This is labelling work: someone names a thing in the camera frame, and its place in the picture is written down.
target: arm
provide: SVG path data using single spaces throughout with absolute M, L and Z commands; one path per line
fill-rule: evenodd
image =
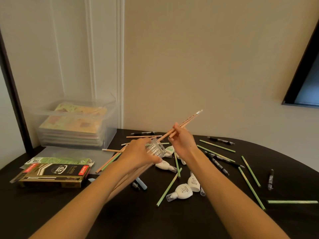
M 145 144 L 150 141 L 149 138 L 132 140 L 117 161 L 111 163 L 92 184 L 37 230 L 30 239 L 85 238 L 117 183 L 133 169 L 162 161 L 161 158 L 146 152 Z
M 218 171 L 186 129 L 177 123 L 174 128 L 178 133 L 170 142 L 204 188 L 232 238 L 289 238 L 256 203 Z

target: black table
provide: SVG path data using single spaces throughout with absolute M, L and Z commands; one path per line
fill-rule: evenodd
M 120 149 L 122 143 L 130 141 L 126 136 L 131 132 L 136 131 L 118 129 L 109 148 Z M 288 156 L 250 142 L 230 138 L 225 139 L 235 142 L 235 145 L 215 142 L 236 151 L 232 153 L 200 142 L 200 139 L 209 141 L 205 136 L 194 137 L 197 144 L 244 166 L 241 155 L 245 157 L 261 188 L 257 186 L 248 169 L 243 171 L 263 202 L 265 212 L 289 237 L 319 238 L 318 204 L 270 205 L 266 202 L 267 199 L 318 200 L 318 172 Z M 19 167 L 30 158 L 31 156 L 24 154 L 0 170 L 1 238 L 28 238 L 83 189 L 31 189 L 10 184 L 9 181 L 21 171 Z M 173 158 L 165 160 L 175 166 Z M 229 172 L 228 178 L 257 203 L 239 170 L 226 163 L 221 164 Z M 180 160 L 179 166 L 183 168 L 181 179 L 175 181 L 169 193 L 173 192 L 177 185 L 187 183 L 189 178 L 188 167 L 183 166 Z M 270 169 L 275 171 L 273 191 L 267 189 Z M 199 193 L 194 193 L 186 200 L 167 202 L 164 199 L 159 207 L 156 206 L 174 175 L 155 166 L 149 168 L 140 176 L 148 189 L 136 191 L 130 186 L 126 187 L 104 206 L 87 238 L 230 238 L 208 199 Z

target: hand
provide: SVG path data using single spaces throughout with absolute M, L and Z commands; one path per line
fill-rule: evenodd
M 191 156 L 191 150 L 197 148 L 194 137 L 186 128 L 181 128 L 177 122 L 173 128 L 177 133 L 172 138 L 168 138 L 168 140 L 177 154 L 187 163 L 188 158 Z
M 150 143 L 150 138 L 140 138 L 138 140 L 132 140 L 130 144 L 125 148 L 123 154 L 119 160 L 126 160 L 132 169 L 138 169 L 149 163 L 160 163 L 162 159 L 158 156 L 147 153 L 145 144 Z

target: forearm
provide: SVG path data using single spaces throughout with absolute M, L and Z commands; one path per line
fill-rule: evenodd
M 118 160 L 111 163 L 92 184 L 30 238 L 85 238 L 110 193 L 129 172 L 130 167 L 125 162 Z
M 288 238 L 245 193 L 226 178 L 199 150 L 186 163 L 194 173 L 232 238 Z

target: person's left hand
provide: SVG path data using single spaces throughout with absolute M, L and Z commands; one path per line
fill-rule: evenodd
M 126 163 L 129 163 L 134 169 L 138 169 L 150 163 L 162 162 L 160 157 L 147 153 L 145 144 L 150 142 L 150 138 L 132 140 L 125 148 L 123 154 L 119 157 L 119 160 L 126 160 Z

